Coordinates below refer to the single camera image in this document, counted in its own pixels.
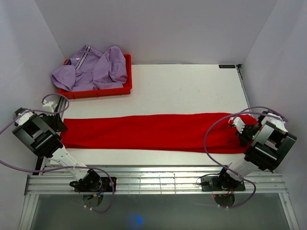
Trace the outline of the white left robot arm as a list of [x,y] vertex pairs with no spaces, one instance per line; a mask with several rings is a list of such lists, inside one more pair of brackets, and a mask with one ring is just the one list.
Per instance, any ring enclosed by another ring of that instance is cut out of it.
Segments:
[[39,158],[48,158],[62,167],[70,167],[67,171],[74,177],[70,186],[76,192],[96,192],[102,189],[102,180],[85,164],[78,163],[66,150],[59,132],[66,131],[59,114],[40,115],[28,112],[25,108],[15,111],[16,128],[12,133]]

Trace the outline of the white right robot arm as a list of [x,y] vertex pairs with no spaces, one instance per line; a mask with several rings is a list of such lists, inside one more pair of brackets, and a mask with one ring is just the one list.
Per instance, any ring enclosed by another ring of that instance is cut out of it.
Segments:
[[275,170],[297,141],[285,128],[284,118],[272,110],[264,111],[255,125],[240,117],[231,117],[229,124],[236,128],[240,145],[247,149],[244,157],[220,171],[215,183],[221,190],[235,190],[254,171]]

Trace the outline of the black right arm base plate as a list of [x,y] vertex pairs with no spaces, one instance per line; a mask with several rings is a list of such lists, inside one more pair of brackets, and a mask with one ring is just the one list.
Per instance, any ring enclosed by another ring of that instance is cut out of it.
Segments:
[[230,184],[229,182],[223,182],[216,174],[207,174],[200,178],[201,190],[203,192],[215,192],[215,191],[245,191],[246,187],[244,182],[236,184]]

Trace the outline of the red trousers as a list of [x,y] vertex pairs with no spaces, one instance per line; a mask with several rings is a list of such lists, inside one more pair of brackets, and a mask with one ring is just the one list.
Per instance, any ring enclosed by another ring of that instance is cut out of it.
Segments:
[[64,119],[62,143],[71,149],[244,153],[226,113],[133,115]]

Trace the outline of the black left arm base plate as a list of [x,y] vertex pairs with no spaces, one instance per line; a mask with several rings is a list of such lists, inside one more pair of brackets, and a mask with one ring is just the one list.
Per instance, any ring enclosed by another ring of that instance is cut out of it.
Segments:
[[75,192],[112,192],[112,185],[116,190],[117,178],[100,177],[94,179],[85,179],[80,181],[70,182],[70,187],[74,188]]

